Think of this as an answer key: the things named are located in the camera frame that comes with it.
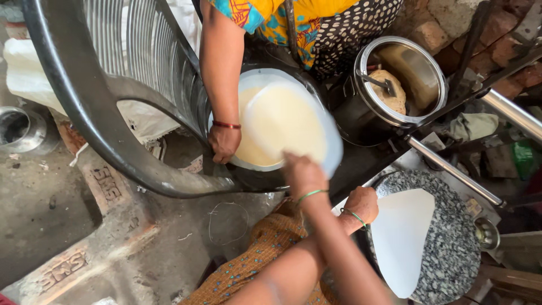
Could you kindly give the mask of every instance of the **brick wall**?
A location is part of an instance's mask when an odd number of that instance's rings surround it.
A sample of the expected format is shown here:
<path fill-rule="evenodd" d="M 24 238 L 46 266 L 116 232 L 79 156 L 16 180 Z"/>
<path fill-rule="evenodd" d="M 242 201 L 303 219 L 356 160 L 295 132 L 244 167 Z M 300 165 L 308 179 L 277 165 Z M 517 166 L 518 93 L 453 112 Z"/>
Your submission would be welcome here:
<path fill-rule="evenodd" d="M 522 43 L 512 33 L 537 0 L 494 0 L 489 20 L 480 36 L 469 68 L 482 78 L 509 65 L 518 56 Z M 466 33 L 481 0 L 404 0 L 387 35 L 406 37 L 435 57 L 446 76 L 457 70 Z M 508 98 L 542 82 L 542 63 L 535 62 L 493 87 Z"/>

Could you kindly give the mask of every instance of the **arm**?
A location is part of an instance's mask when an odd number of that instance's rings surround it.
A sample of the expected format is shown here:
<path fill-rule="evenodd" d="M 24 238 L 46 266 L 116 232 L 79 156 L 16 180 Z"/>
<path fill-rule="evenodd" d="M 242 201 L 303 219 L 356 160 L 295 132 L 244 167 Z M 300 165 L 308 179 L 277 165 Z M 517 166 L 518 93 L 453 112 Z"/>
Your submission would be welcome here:
<path fill-rule="evenodd" d="M 327 184 L 320 182 L 325 180 L 324 173 L 306 156 L 287 154 L 286 162 L 286 179 L 293 198 L 317 189 L 327 189 Z M 356 201 L 360 204 L 352 207 Z M 390 305 L 382 281 L 331 213 L 327 194 L 313 194 L 303 199 L 300 206 L 316 231 L 319 249 L 333 272 L 342 301 L 346 304 Z M 345 207 L 367 224 L 371 223 L 378 214 L 375 190 L 358 187 L 350 194 Z"/>
<path fill-rule="evenodd" d="M 328 187 L 319 166 L 306 157 L 289 156 L 285 171 L 294 198 Z M 298 243 L 270 263 L 228 304 L 303 304 L 320 279 L 326 261 L 331 262 L 336 278 L 347 279 L 338 281 L 339 285 L 347 285 L 339 287 L 345 300 L 361 305 L 390 304 L 382 282 L 348 237 L 361 228 L 361 222 L 349 214 L 334 217 L 325 193 L 311 195 L 301 204 L 317 231 L 316 235 Z M 378 214 L 375 191 L 362 187 L 356 189 L 345 207 L 370 223 Z"/>
<path fill-rule="evenodd" d="M 336 221 L 343 235 L 362 226 L 352 215 L 343 214 Z M 309 236 L 265 267 L 226 304 L 304 304 L 325 266 L 317 237 Z"/>
<path fill-rule="evenodd" d="M 202 44 L 199 51 L 203 84 L 209 96 L 214 120 L 239 124 L 237 88 L 243 61 L 245 30 L 201 0 Z M 209 143 L 213 161 L 226 164 L 241 141 L 239 129 L 211 127 Z"/>

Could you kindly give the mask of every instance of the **red bangle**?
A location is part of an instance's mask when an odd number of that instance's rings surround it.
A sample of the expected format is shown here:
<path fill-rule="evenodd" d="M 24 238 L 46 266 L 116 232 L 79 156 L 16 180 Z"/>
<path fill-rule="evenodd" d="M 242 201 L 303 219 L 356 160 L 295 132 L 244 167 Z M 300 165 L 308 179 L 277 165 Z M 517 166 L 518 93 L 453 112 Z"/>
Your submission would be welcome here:
<path fill-rule="evenodd" d="M 222 123 L 217 120 L 212 121 L 213 126 L 224 127 L 229 129 L 241 129 L 241 125 Z"/>

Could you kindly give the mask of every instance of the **red cloth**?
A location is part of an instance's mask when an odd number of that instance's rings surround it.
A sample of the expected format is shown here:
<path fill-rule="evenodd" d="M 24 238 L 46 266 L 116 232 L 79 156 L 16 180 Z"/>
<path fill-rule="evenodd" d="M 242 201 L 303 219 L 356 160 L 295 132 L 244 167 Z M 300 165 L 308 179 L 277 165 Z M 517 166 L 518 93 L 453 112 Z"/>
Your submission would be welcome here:
<path fill-rule="evenodd" d="M 0 294 L 0 305 L 17 305 L 13 303 L 8 297 L 4 296 L 3 294 Z"/>
<path fill-rule="evenodd" d="M 542 193 L 542 167 L 540 167 L 538 171 L 532 175 L 531 179 L 529 180 L 529 186 L 524 192 L 525 195 L 538 193 Z M 537 211 L 538 214 L 542 215 L 542 202 L 537 205 L 533 205 L 532 208 Z"/>

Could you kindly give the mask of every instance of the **hand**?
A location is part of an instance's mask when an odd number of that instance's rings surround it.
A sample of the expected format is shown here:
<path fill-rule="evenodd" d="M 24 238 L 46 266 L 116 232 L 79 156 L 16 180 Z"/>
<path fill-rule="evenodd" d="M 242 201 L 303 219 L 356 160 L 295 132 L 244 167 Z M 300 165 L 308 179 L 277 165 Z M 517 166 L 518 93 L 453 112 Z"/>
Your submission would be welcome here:
<path fill-rule="evenodd" d="M 286 185 L 290 186 L 290 194 L 294 200 L 317 189 L 329 189 L 329 183 L 320 166 L 307 156 L 298 157 L 289 152 L 284 153 L 286 164 L 282 168 Z"/>
<path fill-rule="evenodd" d="M 372 223 L 378 215 L 377 199 L 378 197 L 376 196 L 375 189 L 372 187 L 358 186 L 355 190 L 350 192 L 350 196 L 348 197 L 348 200 L 346 200 L 344 207 L 355 213 L 368 225 Z M 349 215 L 349 213 L 344 212 L 341 215 Z"/>
<path fill-rule="evenodd" d="M 211 147 L 215 152 L 215 156 L 212 160 L 219 164 L 228 163 L 235 154 L 240 142 L 240 129 L 211 126 L 211 130 L 209 131 L 209 144 L 211 144 Z"/>

